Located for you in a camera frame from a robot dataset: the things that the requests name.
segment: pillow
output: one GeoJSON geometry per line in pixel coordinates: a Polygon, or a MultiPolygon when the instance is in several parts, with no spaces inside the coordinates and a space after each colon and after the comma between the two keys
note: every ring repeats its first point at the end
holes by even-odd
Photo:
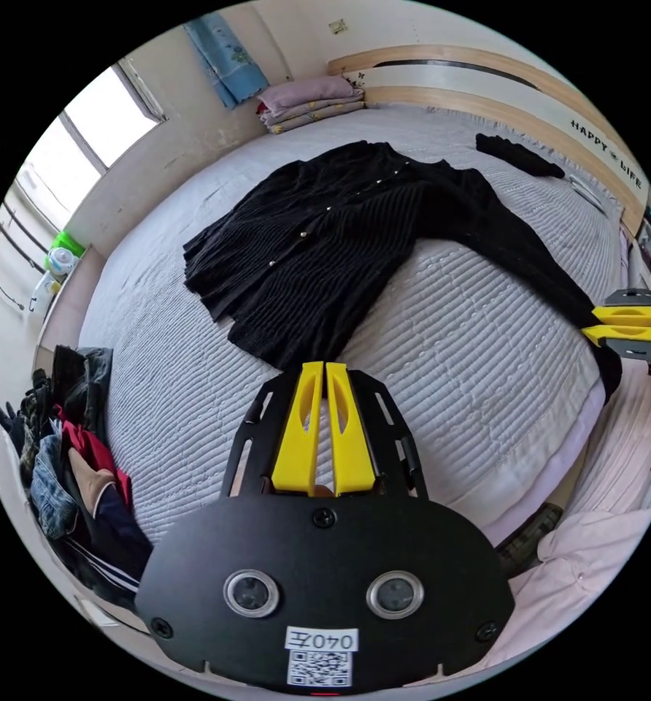
{"type": "Polygon", "coordinates": [[[297,104],[312,100],[334,100],[352,97],[354,87],[339,75],[324,75],[319,78],[293,80],[275,85],[263,91],[259,98],[272,112],[288,110],[297,104]]]}

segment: camera lens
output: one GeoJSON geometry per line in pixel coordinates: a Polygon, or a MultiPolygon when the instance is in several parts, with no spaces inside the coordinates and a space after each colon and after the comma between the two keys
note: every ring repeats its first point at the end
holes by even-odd
{"type": "Polygon", "coordinates": [[[387,572],[367,590],[367,605],[380,618],[406,618],[423,603],[423,585],[410,572],[387,572]]]}
{"type": "Polygon", "coordinates": [[[262,608],[268,602],[269,591],[264,582],[256,577],[246,577],[236,583],[233,597],[240,608],[254,611],[262,608]]]}
{"type": "Polygon", "coordinates": [[[223,598],[241,616],[264,618],[277,608],[280,593],[274,580],[264,572],[240,570],[226,580],[223,598]]]}
{"type": "Polygon", "coordinates": [[[386,580],[377,591],[377,602],[384,611],[399,613],[412,603],[415,592],[410,582],[400,577],[386,580]]]}

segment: black cardigan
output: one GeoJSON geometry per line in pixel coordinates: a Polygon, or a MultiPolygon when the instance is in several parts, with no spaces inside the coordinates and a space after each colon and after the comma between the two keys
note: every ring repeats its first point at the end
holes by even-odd
{"type": "MultiPolygon", "coordinates": [[[[274,171],[185,244],[185,284],[228,339],[281,370],[334,361],[416,239],[458,241],[524,280],[577,329],[593,304],[476,169],[354,142],[274,171]]],[[[612,351],[590,344],[606,389],[612,351]]]]}

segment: curtain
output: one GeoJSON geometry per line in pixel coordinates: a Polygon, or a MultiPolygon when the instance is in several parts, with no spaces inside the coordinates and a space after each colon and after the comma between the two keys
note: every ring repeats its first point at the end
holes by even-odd
{"type": "Polygon", "coordinates": [[[269,86],[260,67],[218,12],[196,18],[184,28],[212,87],[227,108],[234,109],[269,86]]]}

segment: folded blanket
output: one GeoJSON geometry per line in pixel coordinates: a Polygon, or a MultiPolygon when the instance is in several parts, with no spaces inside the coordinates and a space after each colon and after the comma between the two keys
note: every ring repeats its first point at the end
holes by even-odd
{"type": "Polygon", "coordinates": [[[273,134],[281,134],[284,131],[291,131],[291,129],[296,129],[304,124],[310,124],[311,122],[318,122],[322,119],[328,119],[328,117],[335,117],[336,115],[344,115],[348,112],[355,112],[356,110],[361,110],[364,107],[364,102],[349,102],[349,103],[339,103],[333,104],[330,107],[325,107],[322,110],[316,112],[307,112],[305,115],[300,115],[294,117],[293,119],[287,119],[279,124],[274,124],[273,126],[268,126],[267,129],[273,134]]]}
{"type": "Polygon", "coordinates": [[[260,93],[260,102],[268,110],[288,110],[297,104],[312,100],[333,100],[351,97],[354,87],[340,75],[323,75],[318,78],[290,80],[288,83],[273,85],[260,93]]]}
{"type": "Polygon", "coordinates": [[[358,89],[351,97],[333,98],[329,100],[312,100],[311,102],[304,102],[302,104],[297,104],[295,107],[289,107],[285,110],[277,110],[276,112],[272,110],[264,110],[260,113],[260,119],[265,126],[274,126],[275,124],[281,124],[281,122],[284,122],[287,119],[301,117],[308,112],[316,112],[325,107],[331,107],[335,104],[360,102],[362,101],[363,97],[364,90],[358,89]]]}

